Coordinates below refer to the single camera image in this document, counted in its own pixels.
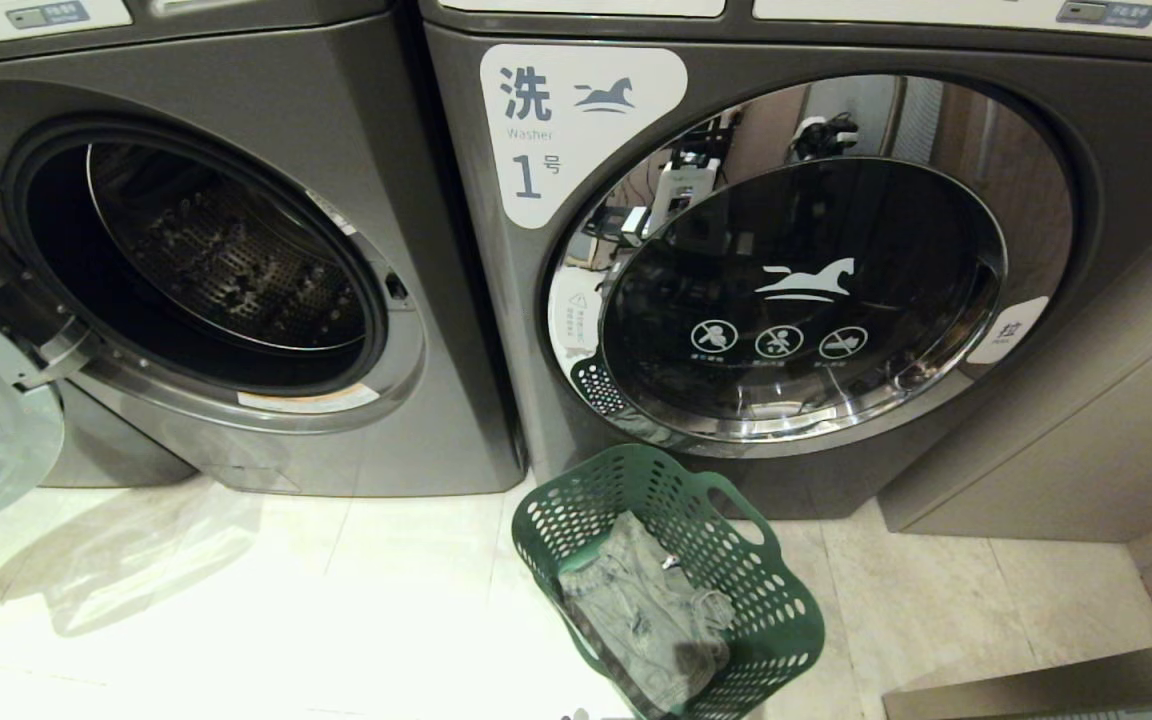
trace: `door glass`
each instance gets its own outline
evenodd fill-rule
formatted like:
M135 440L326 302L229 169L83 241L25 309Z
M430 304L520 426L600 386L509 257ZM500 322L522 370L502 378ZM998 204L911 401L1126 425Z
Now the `door glass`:
M684 432L758 439L859 423L983 331L1002 238L963 185L904 161L787 165L643 243L602 316L613 381Z

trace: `horse logo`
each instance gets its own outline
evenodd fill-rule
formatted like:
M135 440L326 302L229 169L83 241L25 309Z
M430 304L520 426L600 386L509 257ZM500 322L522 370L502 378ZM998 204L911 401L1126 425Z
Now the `horse logo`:
M582 105L589 105L588 108L581 108L584 113L621 113L623 115L626 111L622 108L634 108L634 104L626 99L626 92L634 90L634 83L627 77L612 83L612 88L607 88L607 90L596 90L590 85L577 85L576 90L589 92L584 100L576 104L577 108L581 108Z
M850 295L849 291L844 290L844 288L838 283L838 279L843 274L850 275L856 272L856 259L844 258L842 260L834 260L833 263L824 266L824 270L820 270L819 273L795 273L794 270L786 268L782 265L763 265L763 270L767 273L785 273L785 276L778 279L774 283L765 285L756 290L778 293L778 295L768 295L767 300L813 300L817 302L833 302L833 298L827 295L805 295L803 291Z

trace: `plastic basket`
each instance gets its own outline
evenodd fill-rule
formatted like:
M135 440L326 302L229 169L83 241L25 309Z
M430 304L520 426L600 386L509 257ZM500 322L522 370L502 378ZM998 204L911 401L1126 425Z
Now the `plastic basket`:
M763 533L742 538L708 500L723 493ZM824 619L781 559L767 521L718 473L689 473L654 447L622 445L582 462L531 491L513 514L513 544L532 578L567 621L576 649L594 670L612 676L596 649L567 615L558 569L564 559L611 532L621 511L631 510L673 555L697 588L721 589L736 607L723 634L732 660L677 714L685 720L736 720L782 685L809 670L824 649ZM652 714L621 688L639 717Z

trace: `washing machine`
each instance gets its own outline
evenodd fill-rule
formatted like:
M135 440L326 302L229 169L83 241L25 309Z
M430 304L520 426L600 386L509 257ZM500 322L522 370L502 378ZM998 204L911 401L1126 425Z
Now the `washing machine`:
M540 479L841 518L1152 242L1152 1L420 8Z
M234 488L517 483L419 41L384 0L0 0L0 395L67 379Z

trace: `gray clothes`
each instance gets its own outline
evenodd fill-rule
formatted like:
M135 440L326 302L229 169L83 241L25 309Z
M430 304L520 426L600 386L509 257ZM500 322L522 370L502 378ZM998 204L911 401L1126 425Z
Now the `gray clothes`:
M636 684L622 689L666 712L727 665L720 632L735 616L726 594L691 588L680 568L662 569L667 556L643 523L622 511L598 558L558 575L568 606L584 616L579 624L594 630Z

